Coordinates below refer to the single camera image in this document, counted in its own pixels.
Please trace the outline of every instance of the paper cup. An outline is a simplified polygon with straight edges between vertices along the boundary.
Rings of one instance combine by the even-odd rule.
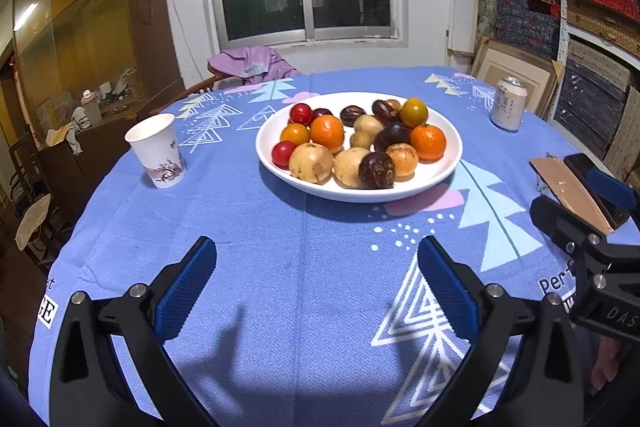
[[[172,114],[156,114],[135,124],[124,136],[158,188],[173,187],[184,176],[174,120]]]

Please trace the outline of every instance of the blue tablecloth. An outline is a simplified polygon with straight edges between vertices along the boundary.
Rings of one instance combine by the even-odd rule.
[[[449,118],[464,142],[452,179],[409,200],[349,204],[307,196],[260,166],[255,135],[271,114],[351,90],[417,96]],[[500,130],[489,120],[492,103],[492,88],[447,68],[311,74],[176,103],[169,111],[188,166],[183,181],[153,188],[126,153],[51,269],[31,349],[31,405],[48,419],[56,337],[74,291],[120,296],[207,235],[218,267],[165,348],[217,422],[412,425],[468,348],[417,269],[422,237],[434,234],[456,261],[513,296],[557,291],[569,306],[575,288],[567,256],[528,214],[538,195],[529,160],[575,151],[533,114],[518,133]],[[613,238],[640,243],[631,222]],[[155,413],[122,339],[114,341],[138,403]],[[513,351],[481,411],[494,406]]]

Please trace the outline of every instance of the hand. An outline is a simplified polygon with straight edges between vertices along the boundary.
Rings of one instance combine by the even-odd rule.
[[[598,360],[591,371],[591,383],[599,391],[604,384],[612,381],[618,373],[618,352],[620,342],[609,337],[600,338]]]

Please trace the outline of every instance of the purple jacket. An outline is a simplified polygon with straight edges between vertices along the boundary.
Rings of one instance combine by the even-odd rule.
[[[267,46],[225,50],[211,57],[209,66],[220,73],[245,78],[244,84],[260,84],[301,74]]]

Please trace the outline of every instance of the picture frame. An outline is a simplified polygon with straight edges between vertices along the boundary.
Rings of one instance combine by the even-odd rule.
[[[471,75],[490,86],[505,76],[514,76],[527,89],[526,108],[544,118],[564,75],[564,66],[503,42],[482,38]]]

